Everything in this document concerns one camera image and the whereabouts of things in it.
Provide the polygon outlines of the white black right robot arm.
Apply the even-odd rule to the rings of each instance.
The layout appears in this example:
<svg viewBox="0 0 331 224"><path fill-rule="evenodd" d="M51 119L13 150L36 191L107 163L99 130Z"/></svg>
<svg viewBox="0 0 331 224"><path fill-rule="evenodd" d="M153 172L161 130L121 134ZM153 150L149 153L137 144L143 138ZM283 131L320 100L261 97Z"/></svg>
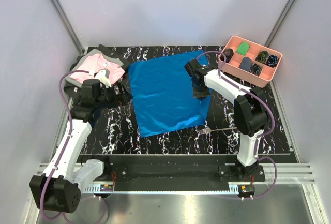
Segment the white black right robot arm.
<svg viewBox="0 0 331 224"><path fill-rule="evenodd" d="M241 181L248 180L253 175L252 166L258 161L261 137L275 127L272 111L262 100L263 90L243 86L219 69L201 65L197 59L189 61L184 68L191 77L194 98L202 100L214 90L233 105L235 127L240 132L235 175Z"/></svg>

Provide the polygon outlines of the blue satin napkin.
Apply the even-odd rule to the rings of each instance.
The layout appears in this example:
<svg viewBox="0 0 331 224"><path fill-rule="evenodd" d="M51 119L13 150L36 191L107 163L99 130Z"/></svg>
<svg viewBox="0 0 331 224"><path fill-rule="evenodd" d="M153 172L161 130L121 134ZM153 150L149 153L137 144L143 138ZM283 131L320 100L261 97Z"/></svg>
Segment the blue satin napkin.
<svg viewBox="0 0 331 224"><path fill-rule="evenodd" d="M140 136L145 138L204 124L211 97L194 98L184 66L202 51L138 61L129 66L129 81Z"/></svg>

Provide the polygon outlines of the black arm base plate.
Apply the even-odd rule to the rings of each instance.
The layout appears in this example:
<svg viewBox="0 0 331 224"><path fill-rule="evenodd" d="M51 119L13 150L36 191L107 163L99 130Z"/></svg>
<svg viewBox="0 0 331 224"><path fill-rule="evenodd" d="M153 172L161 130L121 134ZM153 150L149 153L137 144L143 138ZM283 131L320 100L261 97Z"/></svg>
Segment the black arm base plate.
<svg viewBox="0 0 331 224"><path fill-rule="evenodd" d="M265 181L261 165L239 169L234 155L109 155L115 193L213 194Z"/></svg>

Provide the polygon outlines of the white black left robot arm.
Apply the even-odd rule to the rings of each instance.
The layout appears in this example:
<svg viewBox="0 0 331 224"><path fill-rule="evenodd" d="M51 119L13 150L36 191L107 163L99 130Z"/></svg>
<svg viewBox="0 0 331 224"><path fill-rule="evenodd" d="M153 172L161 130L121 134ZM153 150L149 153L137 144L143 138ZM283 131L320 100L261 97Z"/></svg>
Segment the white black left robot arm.
<svg viewBox="0 0 331 224"><path fill-rule="evenodd" d="M67 128L56 153L43 173L30 180L38 209L73 213L85 188L97 178L105 181L113 176L108 159L90 158L80 169L74 168L102 110L125 106L131 99L120 82L106 87L98 79L84 81L70 109Z"/></svg>

